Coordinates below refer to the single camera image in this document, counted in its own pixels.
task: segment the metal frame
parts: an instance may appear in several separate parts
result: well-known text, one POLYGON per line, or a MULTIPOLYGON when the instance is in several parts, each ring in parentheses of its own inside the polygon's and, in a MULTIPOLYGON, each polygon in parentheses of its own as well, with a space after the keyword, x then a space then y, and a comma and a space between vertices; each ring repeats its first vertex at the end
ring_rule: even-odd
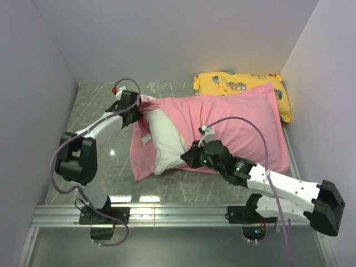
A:
MULTIPOLYGON (((283 127, 285 142, 290 156, 290 169, 292 177, 300 179, 298 167, 295 162, 290 142, 283 127)), ((129 227, 203 227, 203 226, 237 226, 229 224, 225 219, 227 206, 239 206, 245 203, 211 203, 186 202, 182 204, 163 203, 123 203, 112 206, 128 206, 131 208, 129 227)), ((80 211, 72 205, 37 205, 30 229, 18 263, 19 267, 28 266, 33 247, 40 228, 88 228, 90 225, 79 225, 80 211)), ((293 225, 306 225, 305 222, 293 222, 293 225)), ((112 225, 96 225, 95 227, 112 227, 112 225)), ((318 239, 329 267, 337 266, 329 238, 318 233, 318 239)))

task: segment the pillow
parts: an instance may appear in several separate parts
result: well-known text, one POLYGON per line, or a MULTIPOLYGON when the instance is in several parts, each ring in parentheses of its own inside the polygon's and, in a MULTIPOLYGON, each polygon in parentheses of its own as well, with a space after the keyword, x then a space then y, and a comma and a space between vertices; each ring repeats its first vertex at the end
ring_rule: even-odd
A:
POLYGON ((159 175, 183 164, 180 155, 188 149, 187 145, 166 114, 158 108, 147 113, 146 120, 156 149, 154 174, 159 175))
MULTIPOLYGON (((159 173, 169 167, 215 173, 207 167, 190 169, 185 163, 177 165, 179 163, 177 156, 181 153, 181 147, 187 151, 193 140, 200 139, 198 128, 201 125, 210 124, 228 116, 246 118, 261 130, 268 146, 269 169, 284 174, 289 168, 289 156, 271 83, 265 83, 243 93, 229 96, 160 98, 143 103, 141 111, 146 114, 146 118, 133 125, 134 132, 130 147, 130 162, 136 180, 142 180, 152 173, 159 173), (171 121, 170 129, 166 128, 168 123, 162 114, 161 118, 154 118, 156 115, 150 114, 147 119, 147 115, 158 108, 171 121), (157 140, 157 138, 162 138, 162 132, 166 140, 157 140), (141 139, 149 133, 153 140, 143 143, 141 139), (182 142, 179 147, 178 144, 182 139, 185 143, 182 142), (164 143, 165 149, 157 151, 155 147, 158 147, 158 143, 164 143), (180 152, 175 157, 164 155, 167 151, 172 153, 176 149, 179 149, 180 152), (156 166, 157 154, 159 154, 159 162, 164 159, 162 160, 163 167, 157 168, 156 166)), ((264 165, 263 143, 252 126, 240 120, 226 120, 213 126, 213 129, 215 131, 214 139, 221 140, 233 155, 264 165)))
POLYGON ((283 86, 283 79, 278 74, 249 75, 231 72, 207 72, 194 78, 194 90, 199 95, 227 96, 244 92, 266 82, 271 82, 279 110, 280 119, 290 122, 291 113, 287 93, 283 86))

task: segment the yellow pillow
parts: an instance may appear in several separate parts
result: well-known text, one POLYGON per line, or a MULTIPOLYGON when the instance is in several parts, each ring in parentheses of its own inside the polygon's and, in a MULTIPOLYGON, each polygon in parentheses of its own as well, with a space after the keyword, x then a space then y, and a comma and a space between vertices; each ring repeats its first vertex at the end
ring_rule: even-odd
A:
POLYGON ((250 75, 222 71, 206 72, 194 77, 194 90, 199 90, 199 95, 227 96, 266 82, 272 82, 274 86, 280 119, 284 122, 290 122, 288 96, 283 86, 283 79, 278 74, 250 75))

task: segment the gray marble surface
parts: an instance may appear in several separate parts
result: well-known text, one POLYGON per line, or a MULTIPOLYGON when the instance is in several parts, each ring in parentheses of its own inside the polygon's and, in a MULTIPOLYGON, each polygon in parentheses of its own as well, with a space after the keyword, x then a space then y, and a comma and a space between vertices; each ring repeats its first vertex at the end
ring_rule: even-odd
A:
MULTIPOLYGON (((194 95, 192 82, 140 82, 142 94, 160 97, 185 97, 194 95)), ((129 90, 135 85, 123 82, 129 90)), ((68 122, 67 131, 76 132, 102 116, 115 101, 111 92, 113 83, 82 83, 68 122)), ((111 136, 98 149, 96 178, 112 202, 186 202, 186 201, 242 201, 256 191, 228 184, 219 175, 200 174, 182 170, 167 170, 162 175, 151 175, 136 182, 132 174, 128 153, 132 126, 111 136)), ((56 177, 62 189, 70 187, 61 177, 56 177)), ((78 193, 58 194, 51 186, 47 204, 73 204, 78 193)))

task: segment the cartoon print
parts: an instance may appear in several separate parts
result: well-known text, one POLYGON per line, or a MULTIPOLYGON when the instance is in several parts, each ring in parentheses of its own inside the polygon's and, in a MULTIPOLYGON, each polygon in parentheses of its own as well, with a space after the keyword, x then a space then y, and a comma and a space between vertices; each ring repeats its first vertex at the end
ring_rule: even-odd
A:
POLYGON ((240 91, 240 90, 246 90, 246 84, 239 82, 239 83, 233 83, 233 82, 227 82, 226 85, 230 86, 230 88, 234 91, 240 91))
POLYGON ((281 100, 283 97, 283 92, 281 90, 274 89, 274 93, 276 94, 276 98, 281 100))
POLYGON ((265 80, 265 79, 267 79, 267 77, 266 76, 264 76, 264 75, 251 75, 252 77, 254 77, 255 79, 262 79, 262 80, 265 80))
POLYGON ((219 84, 219 77, 218 77, 218 76, 214 76, 214 77, 212 78, 212 81, 215 82, 215 83, 217 83, 217 84, 219 84))

